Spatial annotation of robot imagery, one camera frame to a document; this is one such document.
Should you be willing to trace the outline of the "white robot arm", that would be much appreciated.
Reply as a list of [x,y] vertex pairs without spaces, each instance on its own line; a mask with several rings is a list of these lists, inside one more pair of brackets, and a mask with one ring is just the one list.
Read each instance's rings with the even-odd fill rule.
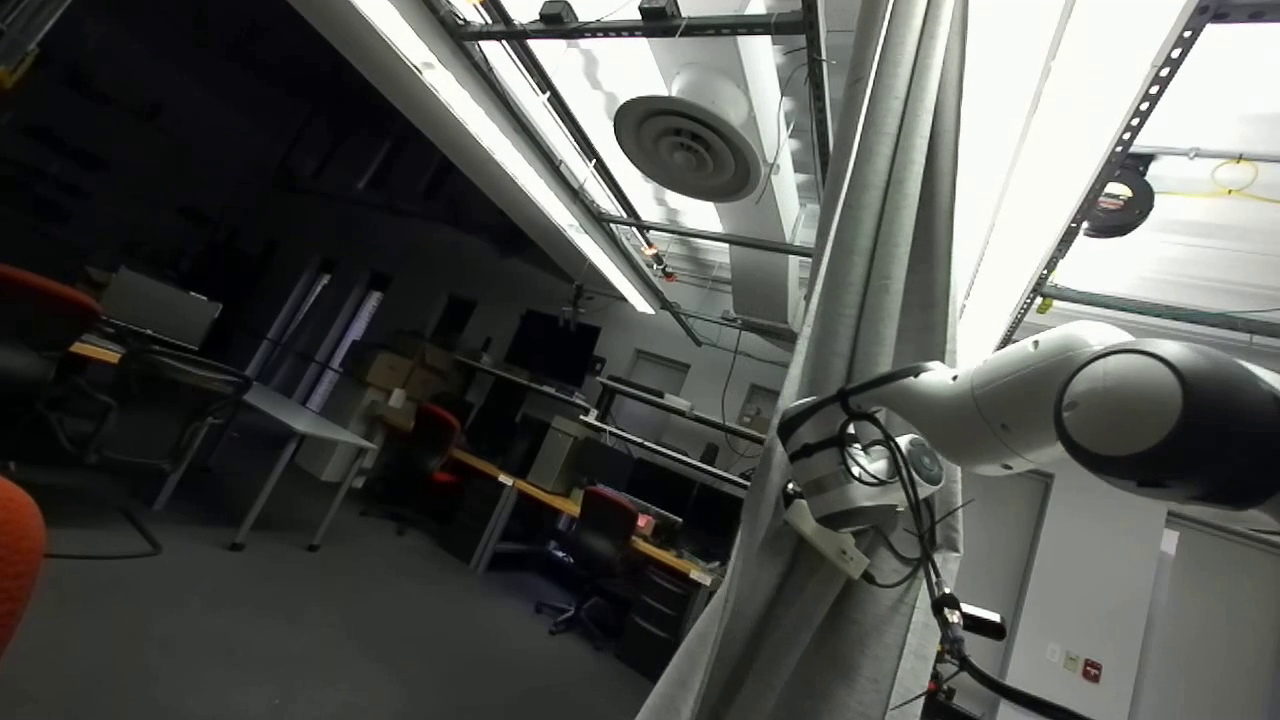
[[792,470],[832,455],[847,422],[900,415],[982,477],[1087,477],[1163,506],[1276,517],[1280,382],[1220,349],[1073,319],[972,366],[913,366],[798,401],[782,424]]

